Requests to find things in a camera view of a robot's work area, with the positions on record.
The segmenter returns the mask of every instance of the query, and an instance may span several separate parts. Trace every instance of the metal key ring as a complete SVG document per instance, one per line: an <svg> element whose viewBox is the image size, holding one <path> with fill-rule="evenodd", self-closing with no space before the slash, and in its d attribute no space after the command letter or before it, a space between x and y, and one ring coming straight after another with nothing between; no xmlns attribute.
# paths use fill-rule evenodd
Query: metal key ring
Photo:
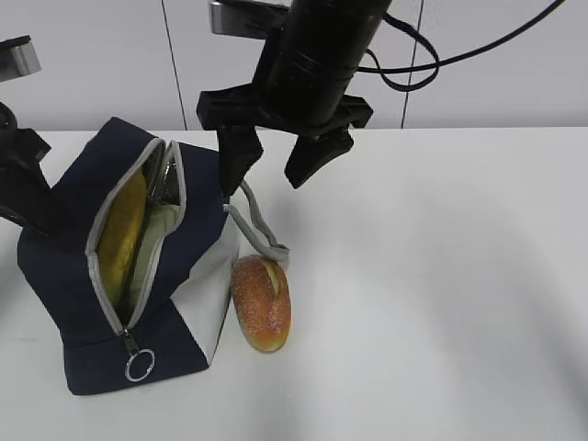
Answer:
<svg viewBox="0 0 588 441"><path fill-rule="evenodd" d="M139 357L142 354L149 354L149 356L151 357L151 364L149 365L149 367L147 367L147 370L145 371L145 374L142 377L134 378L130 374L130 367L132 366L132 362L135 361L135 359L137 359L137 357ZM138 383L139 381L143 381L144 379L149 377L149 374L151 374L151 371L153 370L154 366L155 366L155 353L151 349L142 349L138 353L130 356L129 361L127 361L127 366L125 367L125 377L127 378L128 381L131 381L133 383Z"/></svg>

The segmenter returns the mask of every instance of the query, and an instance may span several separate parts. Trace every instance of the white wall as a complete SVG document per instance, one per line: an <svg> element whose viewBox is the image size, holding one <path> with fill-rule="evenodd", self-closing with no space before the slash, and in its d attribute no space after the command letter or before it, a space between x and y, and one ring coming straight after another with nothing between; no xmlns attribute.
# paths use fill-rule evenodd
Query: white wall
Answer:
<svg viewBox="0 0 588 441"><path fill-rule="evenodd" d="M424 0L421 31L447 57L501 37L548 1ZM187 126L196 129L199 92L249 82L262 42L212 35L207 0L164 5ZM390 12L416 26L420 6L393 0ZM372 128L399 128L405 102L405 127L586 125L586 17L588 2L568 0L507 46L443 69L408 100L376 75L357 75L349 93L375 109ZM33 37L43 71L0 84L0 100L23 127L96 129L111 115L154 130L184 127L161 0L2 0L0 39L22 34ZM386 66L411 63L413 41L398 31L382 26L372 47ZM420 50L416 58L427 61Z"/></svg>
<svg viewBox="0 0 588 441"><path fill-rule="evenodd" d="M0 83L21 127L183 128L160 0L0 0L0 40L25 34L43 70Z"/></svg>
<svg viewBox="0 0 588 441"><path fill-rule="evenodd" d="M442 58L518 28L552 0L424 0L421 31ZM406 127L588 125L588 1L552 16L494 51L442 69L410 95ZM419 51L418 62L428 62Z"/></svg>

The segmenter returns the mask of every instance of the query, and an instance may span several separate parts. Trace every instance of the zipper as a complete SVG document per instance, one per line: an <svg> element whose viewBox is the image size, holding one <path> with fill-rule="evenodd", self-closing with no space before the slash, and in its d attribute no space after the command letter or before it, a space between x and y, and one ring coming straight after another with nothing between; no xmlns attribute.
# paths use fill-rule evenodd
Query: zipper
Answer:
<svg viewBox="0 0 588 441"><path fill-rule="evenodd" d="M99 241L100 233L103 230L104 224L106 223L107 216L109 214L109 209L114 202L114 199L119 194L120 190L129 182L129 180L141 169L141 167L151 158L152 154L156 153L158 148L164 148L164 153L159 154L159 164L157 164L153 169L154 173L156 173L156 178L154 180L154 186L151 191L148 193L150 197L156 197L158 193L158 186L164 182L162 177L163 173L167 173L169 171L169 162L173 159L175 161L175 168L177 173L177 180L178 180L178 187L179 187L179 195L180 195L180 212L177 217L177 222L175 227L167 232L166 234L160 237L152 251L152 255L150 257L148 269L147 269L147 276L143 281L143 285L141 287L141 293L139 295L139 300L137 301L137 305L133 310L133 314L130 318L129 323L125 326L123 325L122 321L119 318L119 315L112 306L110 299L108 298L108 294L106 293L106 289L104 288L104 284L102 282L102 276L100 273L100 264L98 262L97 254L96 254L96 247ZM137 324L139 319L141 318L145 307L147 306L147 302L149 300L149 295L151 293L151 287L153 286L153 280L155 278L155 274L157 272L157 266L159 264L159 259L161 256L162 247L164 244L165 238L177 230L179 225L182 223L184 215L186 213L186 181L184 179L184 169L182 166L182 157L179 150L179 145L177 142L172 141L170 142L169 146L164 146L164 141L161 139L153 139L147 144L145 150L143 150L141 156L135 164L125 173L125 175L119 180L115 188L113 188L110 193L108 193L106 200L102 204L100 211L96 215L96 220L94 225L92 226L92 230L88 235L88 240L86 242L86 249L85 254L88 259L88 269L90 278L92 280L92 285L94 287L94 291L96 293L96 297L98 299L98 303L104 313L105 317L107 318L108 323L112 327L112 330L116 336L122 336L123 341L125 343L125 347L127 348L127 352L129 353L129 360L127 362L127 366L125 367L125 377L132 382L139 382L146 379L151 371L153 370L155 364L155 354L151 349L140 349L135 341L134 337L132 336L130 330ZM139 378L135 378L130 373L130 368L138 356L147 355L151 357L150 366L147 368L146 372L143 376Z"/></svg>

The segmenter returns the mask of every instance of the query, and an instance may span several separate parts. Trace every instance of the white bag panel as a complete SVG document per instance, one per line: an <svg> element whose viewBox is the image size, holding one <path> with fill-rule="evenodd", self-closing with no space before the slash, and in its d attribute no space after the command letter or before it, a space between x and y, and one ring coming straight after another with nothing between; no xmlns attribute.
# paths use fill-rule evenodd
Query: white bag panel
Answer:
<svg viewBox="0 0 588 441"><path fill-rule="evenodd" d="M238 232L234 221L228 217L219 240L200 257L189 279L172 296L209 365L229 305L232 266L238 255Z"/></svg>

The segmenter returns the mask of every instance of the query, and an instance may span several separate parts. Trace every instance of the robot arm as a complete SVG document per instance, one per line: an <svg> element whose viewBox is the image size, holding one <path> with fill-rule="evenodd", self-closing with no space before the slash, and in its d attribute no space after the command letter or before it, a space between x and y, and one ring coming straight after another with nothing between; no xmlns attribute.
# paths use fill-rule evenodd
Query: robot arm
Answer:
<svg viewBox="0 0 588 441"><path fill-rule="evenodd" d="M0 42L0 83L40 70L29 36ZM40 171L51 147L32 129L19 129L14 113L0 103L0 216L51 234L64 213Z"/></svg>
<svg viewBox="0 0 588 441"><path fill-rule="evenodd" d="M265 38L252 83L203 92L198 117L217 131L220 180L232 195L263 148L255 126L299 135L286 166L298 188L353 146L349 125L363 128L373 111L346 96L391 0L294 0L290 10L250 0L210 4L213 32Z"/></svg>

